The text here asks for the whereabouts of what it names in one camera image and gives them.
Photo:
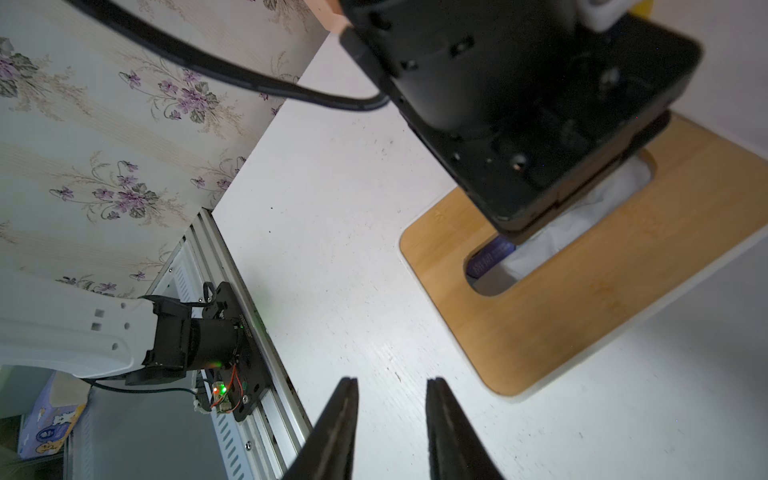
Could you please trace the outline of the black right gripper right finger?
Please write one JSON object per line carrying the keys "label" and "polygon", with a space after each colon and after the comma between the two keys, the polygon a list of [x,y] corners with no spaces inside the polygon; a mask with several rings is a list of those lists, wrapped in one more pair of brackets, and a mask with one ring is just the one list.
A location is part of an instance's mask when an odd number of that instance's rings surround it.
{"label": "black right gripper right finger", "polygon": [[503,479],[447,381],[427,381],[426,424],[431,479]]}

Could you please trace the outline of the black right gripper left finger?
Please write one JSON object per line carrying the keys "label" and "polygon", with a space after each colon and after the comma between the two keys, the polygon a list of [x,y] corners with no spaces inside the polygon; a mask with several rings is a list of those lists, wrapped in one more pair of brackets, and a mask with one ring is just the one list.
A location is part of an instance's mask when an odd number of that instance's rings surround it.
{"label": "black right gripper left finger", "polygon": [[351,479],[358,407],[357,379],[342,378],[282,479]]}

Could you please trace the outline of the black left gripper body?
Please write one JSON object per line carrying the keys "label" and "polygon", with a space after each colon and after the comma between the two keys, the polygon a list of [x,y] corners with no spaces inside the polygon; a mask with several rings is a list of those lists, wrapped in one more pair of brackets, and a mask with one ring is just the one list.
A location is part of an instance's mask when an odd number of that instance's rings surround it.
{"label": "black left gripper body", "polygon": [[494,228],[530,236],[668,125],[703,56],[573,1],[345,1],[340,43]]}

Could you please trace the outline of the blue tissue paper pack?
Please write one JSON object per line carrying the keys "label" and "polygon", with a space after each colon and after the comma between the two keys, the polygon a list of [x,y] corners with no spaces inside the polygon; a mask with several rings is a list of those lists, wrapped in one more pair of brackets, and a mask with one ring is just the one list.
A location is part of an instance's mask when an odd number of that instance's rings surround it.
{"label": "blue tissue paper pack", "polygon": [[644,188],[651,166],[633,157],[585,197],[529,239],[516,244],[499,235],[468,259],[465,279],[477,293],[499,295],[575,241]]}

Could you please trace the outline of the white tissue box lid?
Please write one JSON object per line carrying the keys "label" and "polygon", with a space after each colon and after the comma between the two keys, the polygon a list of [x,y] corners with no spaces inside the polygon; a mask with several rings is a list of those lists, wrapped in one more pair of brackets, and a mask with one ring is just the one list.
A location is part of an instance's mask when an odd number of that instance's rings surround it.
{"label": "white tissue box lid", "polygon": [[482,382],[517,396],[767,224],[767,163],[682,117],[642,153],[650,183],[496,296],[465,278],[495,230],[454,189],[399,247]]}

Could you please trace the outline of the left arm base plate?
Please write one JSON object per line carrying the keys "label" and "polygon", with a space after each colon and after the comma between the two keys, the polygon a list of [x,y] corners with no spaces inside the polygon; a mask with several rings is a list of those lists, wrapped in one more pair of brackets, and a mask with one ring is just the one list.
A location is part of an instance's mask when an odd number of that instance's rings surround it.
{"label": "left arm base plate", "polygon": [[273,379],[232,285],[207,282],[204,286],[212,291],[198,319],[195,364],[210,379],[211,408],[241,423],[273,386]]}

